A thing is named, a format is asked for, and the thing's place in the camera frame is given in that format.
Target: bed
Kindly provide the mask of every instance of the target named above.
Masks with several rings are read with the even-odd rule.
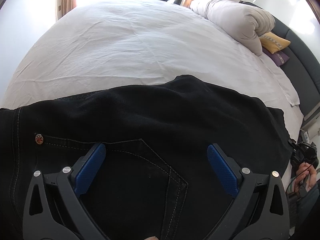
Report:
[[[1,107],[16,109],[131,84],[163,84],[189,74],[282,109],[289,135],[297,140],[301,125],[319,112],[320,66],[277,19],[273,32],[292,41],[285,50],[291,59],[283,71],[265,54],[257,57],[182,6],[158,0],[108,0],[75,8],[26,54]],[[286,88],[292,85],[300,107],[289,100]],[[290,175],[289,164],[285,187]]]

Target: hand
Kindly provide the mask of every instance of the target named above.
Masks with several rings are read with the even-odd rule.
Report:
[[[308,168],[310,166],[309,163],[301,163],[299,166],[298,171],[296,172],[296,175],[300,174],[301,172],[303,172],[306,168]],[[309,169],[307,169],[306,171],[304,171],[300,176],[298,176],[295,179],[295,183],[294,183],[294,192],[298,195],[299,194],[299,187],[300,187],[300,182],[304,180],[304,178],[306,176],[308,176],[308,174],[310,174],[309,179],[307,180],[307,186],[306,186],[306,190],[307,192],[313,188],[313,186],[316,184],[317,182],[317,172],[315,170],[315,168],[313,167],[313,165],[310,166]]]

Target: pocket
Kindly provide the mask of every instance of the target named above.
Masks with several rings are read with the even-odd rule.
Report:
[[[36,151],[37,167],[44,173],[72,166],[94,144],[43,138]],[[80,196],[92,219],[111,240],[173,240],[187,182],[142,139],[104,144],[105,161],[88,192]]]

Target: metal rivet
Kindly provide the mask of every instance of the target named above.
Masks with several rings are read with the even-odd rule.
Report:
[[[36,143],[43,144],[43,136],[41,134],[36,135]]]
[[[277,171],[273,171],[273,172],[272,172],[272,175],[273,175],[274,177],[279,177],[279,173],[278,173]]]
[[[242,168],[242,172],[244,174],[249,174],[250,173],[250,170],[248,168]]]
[[[63,173],[69,173],[70,171],[71,171],[71,168],[70,168],[69,166],[64,167],[64,168],[62,169],[62,172],[63,172]]]
[[[41,174],[41,171],[35,171],[35,172],[33,173],[33,176],[38,177],[40,174]]]

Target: black pants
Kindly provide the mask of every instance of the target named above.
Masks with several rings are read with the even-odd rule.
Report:
[[[33,172],[72,166],[94,142],[107,157],[81,201],[112,240],[205,238],[231,201],[208,163],[211,143],[255,173],[283,175],[291,154],[281,110],[187,75],[1,109],[0,122],[8,239],[22,238]]]

